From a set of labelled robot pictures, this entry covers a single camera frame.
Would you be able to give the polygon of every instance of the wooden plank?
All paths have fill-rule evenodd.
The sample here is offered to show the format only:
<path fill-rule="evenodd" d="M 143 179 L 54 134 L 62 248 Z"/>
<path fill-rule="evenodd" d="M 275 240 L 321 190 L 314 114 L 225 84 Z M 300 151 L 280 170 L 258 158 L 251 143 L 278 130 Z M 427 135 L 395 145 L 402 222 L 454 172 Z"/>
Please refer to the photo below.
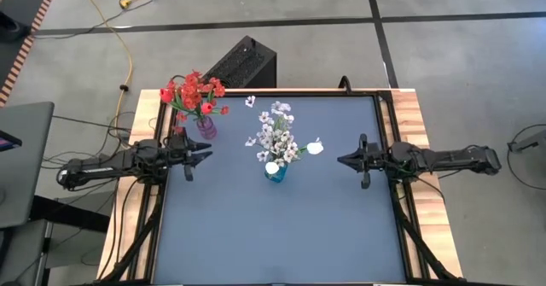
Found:
<path fill-rule="evenodd" d="M 344 91 L 343 89 L 259 89 L 262 92 L 276 92 L 276 91 L 288 91 L 288 92 L 302 92 L 302 91 Z M 375 91 L 375 90 L 388 90 L 388 89 L 354 89 L 354 91 Z M 255 92 L 256 89 L 228 89 L 228 92 L 249 93 Z M 427 148 L 428 138 L 425 130 L 424 122 L 421 116 L 421 110 L 419 108 L 419 102 L 415 90 L 411 89 L 396 89 L 390 90 L 394 100 L 395 111 L 398 121 L 398 129 L 400 130 L 403 141 L 414 143 L 417 146 Z M 386 105 L 383 102 L 383 119 L 386 123 L 387 141 L 392 142 L 392 130 L 390 129 L 390 122 L 388 119 L 388 113 L 386 111 Z M 130 142 L 134 143 L 137 140 L 145 138 L 152 138 L 154 136 L 154 130 L 150 126 L 155 127 L 155 120 L 160 108 L 159 90 L 142 90 L 136 108 L 135 120 L 131 131 Z M 168 125 L 170 122 L 171 112 L 167 110 L 166 118 L 164 121 L 163 135 L 166 136 L 168 131 Z M 429 183 L 439 187 L 438 179 L 435 175 L 423 174 L 424 178 Z M 119 232 L 120 227 L 120 214 L 121 205 L 131 185 L 130 178 L 124 178 L 120 180 L 119 191 L 117 194 L 117 227 L 116 231 Z M 140 204 L 142 202 L 143 186 L 137 184 L 127 201 L 124 212 L 124 231 L 121 239 L 120 253 L 123 255 L 125 250 L 132 244 L 135 231 L 137 227 L 138 211 L 140 210 Z M 421 225 L 421 234 L 423 239 L 429 246 L 429 248 L 436 254 L 444 266 L 456 276 L 461 276 L 461 267 L 457 258 L 455 244 L 451 235 L 449 220 L 447 219 L 447 213 L 445 211 L 444 203 L 438 193 L 421 182 L 415 182 L 412 184 L 412 192 L 414 194 L 415 206 L 417 210 L 418 219 Z M 152 192 L 152 198 L 150 204 L 155 203 L 154 195 L 156 190 Z M 148 208 L 148 215 L 153 206 Z M 110 248 L 112 246 L 113 237 L 113 219 L 110 219 L 110 226 L 108 228 L 107 239 L 102 252 L 101 265 L 99 266 L 99 273 L 105 266 L 107 257 L 109 256 Z M 406 236 L 409 253 L 411 258 L 412 268 L 414 269 L 414 276 L 419 277 L 419 266 L 417 261 L 417 254 L 415 251 L 415 245 L 411 242 L 411 239 Z M 146 259 L 148 257 L 148 240 L 142 245 L 139 261 L 136 268 L 136 278 L 143 277 Z M 113 259 L 115 259 L 117 243 L 114 244 Z M 108 274 L 113 267 L 113 261 L 107 266 L 106 274 Z"/>

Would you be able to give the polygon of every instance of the black speaker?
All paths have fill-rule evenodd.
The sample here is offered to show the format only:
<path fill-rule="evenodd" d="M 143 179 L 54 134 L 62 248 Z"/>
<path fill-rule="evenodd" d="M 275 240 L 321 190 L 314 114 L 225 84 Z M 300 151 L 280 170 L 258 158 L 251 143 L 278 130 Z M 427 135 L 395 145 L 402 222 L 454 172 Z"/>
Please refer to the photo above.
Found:
<path fill-rule="evenodd" d="M 276 52 L 245 36 L 206 74 L 228 89 L 276 88 Z"/>

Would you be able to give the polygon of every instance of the glass vase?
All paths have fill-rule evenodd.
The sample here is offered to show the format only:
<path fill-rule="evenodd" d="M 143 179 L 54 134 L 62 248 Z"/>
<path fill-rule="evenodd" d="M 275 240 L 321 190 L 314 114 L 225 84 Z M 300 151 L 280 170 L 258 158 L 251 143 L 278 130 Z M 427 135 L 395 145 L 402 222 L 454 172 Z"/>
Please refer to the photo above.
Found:
<path fill-rule="evenodd" d="M 269 174 L 265 172 L 265 177 L 269 179 L 270 181 L 280 183 L 284 179 L 284 174 L 286 174 L 288 169 L 288 163 L 284 166 L 279 167 L 279 171 L 277 171 L 275 174 Z"/>
<path fill-rule="evenodd" d="M 199 133 L 206 140 L 212 140 L 214 137 L 216 137 L 216 126 L 214 125 L 214 122 L 210 116 L 203 116 L 202 119 L 196 121 L 196 124 L 197 129 L 199 129 Z"/>

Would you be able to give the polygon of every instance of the gray floor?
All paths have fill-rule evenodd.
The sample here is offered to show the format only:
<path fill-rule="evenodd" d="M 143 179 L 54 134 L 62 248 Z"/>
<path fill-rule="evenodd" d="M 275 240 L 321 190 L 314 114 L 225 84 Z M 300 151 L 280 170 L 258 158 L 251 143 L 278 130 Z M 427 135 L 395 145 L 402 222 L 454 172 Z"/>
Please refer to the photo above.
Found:
<path fill-rule="evenodd" d="M 96 1 L 106 16 L 119 12 L 118 0 Z M 546 10 L 546 0 L 378 0 L 378 4 L 383 16 Z M 158 0 L 122 15 L 113 24 L 341 16 L 371 16 L 368 0 Z M 86 0 L 54 0 L 43 28 L 87 27 L 98 22 L 100 18 Z M 497 150 L 505 166 L 506 142 L 524 126 L 546 122 L 546 19 L 398 23 L 385 24 L 385 31 L 398 82 L 401 87 L 417 89 L 434 149 L 487 144 Z M 244 35 L 279 53 L 279 86 L 335 86 L 346 74 L 355 87 L 387 87 L 371 24 L 127 33 L 123 38 L 136 69 L 124 111 L 135 109 L 140 89 L 158 88 L 173 74 L 191 68 L 206 71 Z M 9 105 L 51 100 L 56 114 L 108 123 L 126 71 L 125 53 L 110 34 L 38 40 Z M 121 123 L 130 126 L 131 116 Z M 54 120 L 46 153 L 96 152 L 104 133 L 92 126 Z M 113 142 L 107 148 L 112 150 Z M 514 169 L 530 183 L 546 186 L 540 154 L 533 149 L 515 155 Z M 73 196 L 55 183 L 54 176 L 54 172 L 41 174 L 38 193 Z M 112 188 L 93 197 L 103 199 Z M 518 184 L 506 166 L 495 177 L 457 174 L 443 180 L 442 188 L 468 279 L 543 284 L 544 192 Z M 85 244 L 63 249 L 58 257 L 78 262 L 100 241 L 86 240 L 94 235 L 74 239 Z M 55 279 L 66 281 L 86 272 L 88 281 L 94 277 L 89 268 L 71 268 L 58 271 Z"/>

